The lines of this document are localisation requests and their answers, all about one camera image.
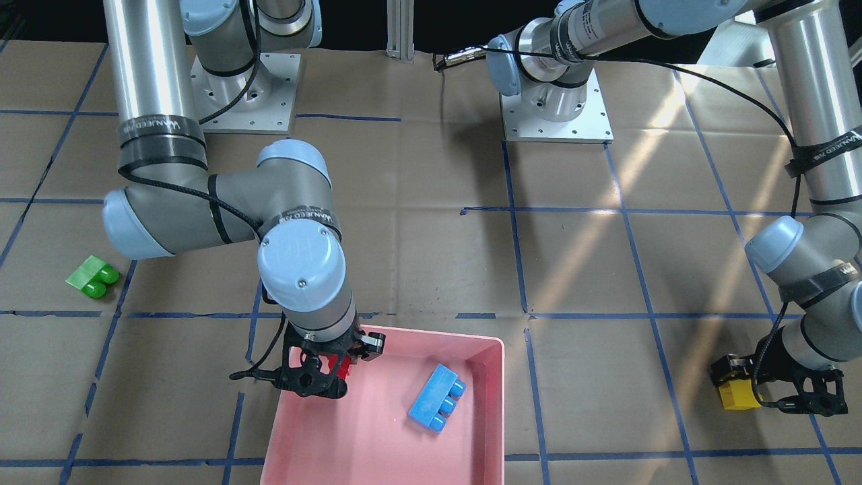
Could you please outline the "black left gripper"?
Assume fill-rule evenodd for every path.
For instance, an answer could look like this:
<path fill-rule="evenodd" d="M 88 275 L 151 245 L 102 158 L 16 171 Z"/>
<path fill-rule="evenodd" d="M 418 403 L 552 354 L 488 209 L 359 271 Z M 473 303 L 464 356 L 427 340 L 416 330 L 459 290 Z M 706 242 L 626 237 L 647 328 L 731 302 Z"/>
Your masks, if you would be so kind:
<path fill-rule="evenodd" d="M 785 414 L 837 416 L 849 413 L 844 398 L 844 374 L 834 366 L 813 370 L 795 362 L 780 341 L 779 333 L 762 338 L 754 354 L 754 397 L 758 405 Z M 778 400 L 763 400 L 758 386 L 764 383 L 791 383 L 795 393 Z"/>

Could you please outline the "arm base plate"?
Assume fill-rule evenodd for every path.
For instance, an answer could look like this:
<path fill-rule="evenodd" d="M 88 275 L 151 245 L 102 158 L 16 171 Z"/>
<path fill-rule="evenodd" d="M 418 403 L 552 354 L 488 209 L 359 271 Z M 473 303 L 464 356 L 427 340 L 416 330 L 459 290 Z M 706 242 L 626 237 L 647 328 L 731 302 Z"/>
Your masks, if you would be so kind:
<path fill-rule="evenodd" d="M 500 95 L 507 141 L 610 143 L 615 139 L 595 70 L 586 83 L 563 88 L 545 83 Z"/>
<path fill-rule="evenodd" d="M 206 134 L 289 135 L 300 80 L 302 56 L 298 53 L 263 53 L 255 80 L 230 110 L 202 123 Z M 194 59 L 192 92 L 200 119 L 231 102 L 246 86 L 250 71 L 220 77 L 204 70 Z"/>

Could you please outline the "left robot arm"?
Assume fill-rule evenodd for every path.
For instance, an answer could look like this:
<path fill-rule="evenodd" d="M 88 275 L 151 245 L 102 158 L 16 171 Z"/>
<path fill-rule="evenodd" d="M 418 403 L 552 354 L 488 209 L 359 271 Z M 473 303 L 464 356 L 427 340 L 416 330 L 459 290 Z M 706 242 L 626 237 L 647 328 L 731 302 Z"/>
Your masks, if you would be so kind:
<path fill-rule="evenodd" d="M 836 1 L 563 2 L 483 50 L 502 95 L 530 87 L 579 89 L 596 61 L 647 36 L 701 33 L 754 10 L 778 61 L 791 147 L 785 172 L 807 185 L 813 214 L 776 219 L 745 246 L 800 319 L 776 319 L 749 356 L 727 355 L 709 376 L 726 408 L 733 383 L 786 414 L 846 414 L 841 364 L 860 357 L 860 101 Z"/>

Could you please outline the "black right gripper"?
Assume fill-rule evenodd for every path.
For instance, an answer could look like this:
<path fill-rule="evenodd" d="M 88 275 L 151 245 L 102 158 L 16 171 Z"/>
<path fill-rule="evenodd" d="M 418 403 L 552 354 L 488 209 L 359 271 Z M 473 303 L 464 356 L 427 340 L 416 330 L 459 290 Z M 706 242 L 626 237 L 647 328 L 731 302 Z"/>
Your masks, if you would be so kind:
<path fill-rule="evenodd" d="M 339 337 L 319 343 L 302 337 L 290 325 L 284 336 L 282 365 L 273 372 L 272 386 L 302 398 L 341 399 L 347 394 L 347 381 L 336 375 L 341 361 L 346 356 L 354 364 L 372 361 L 384 353 L 385 342 L 385 334 L 367 333 L 355 325 Z"/>

